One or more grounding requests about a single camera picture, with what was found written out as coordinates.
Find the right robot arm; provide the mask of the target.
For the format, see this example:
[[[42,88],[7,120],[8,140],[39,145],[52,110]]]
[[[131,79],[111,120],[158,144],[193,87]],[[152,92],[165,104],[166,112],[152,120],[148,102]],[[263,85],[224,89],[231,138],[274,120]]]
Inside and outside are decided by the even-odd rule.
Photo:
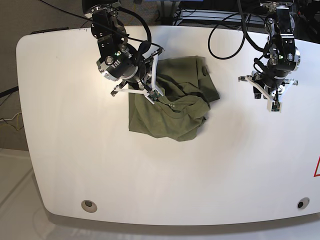
[[[120,81],[112,92],[143,95],[152,104],[164,94],[156,84],[158,57],[163,52],[159,46],[149,57],[144,57],[151,46],[152,34],[147,23],[133,11],[124,9],[119,0],[84,0],[83,14],[91,20],[91,34],[97,39],[100,58],[96,64],[103,77]],[[140,21],[146,40],[138,48],[129,44],[125,25],[118,19],[119,12],[127,13]]]

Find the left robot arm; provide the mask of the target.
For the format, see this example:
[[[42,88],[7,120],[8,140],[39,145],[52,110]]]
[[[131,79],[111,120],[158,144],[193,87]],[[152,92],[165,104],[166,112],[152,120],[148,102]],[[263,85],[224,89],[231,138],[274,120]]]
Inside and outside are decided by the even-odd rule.
[[[256,70],[251,76],[255,99],[267,98],[274,93],[274,101],[279,102],[280,87],[288,82],[286,77],[298,69],[301,55],[295,45],[295,22],[290,13],[292,0],[261,0],[259,5],[267,9],[264,26],[268,32],[267,43],[263,48],[255,44],[247,33],[247,26],[242,10],[240,10],[243,36],[250,45],[268,59],[263,64],[259,58],[254,59]]]

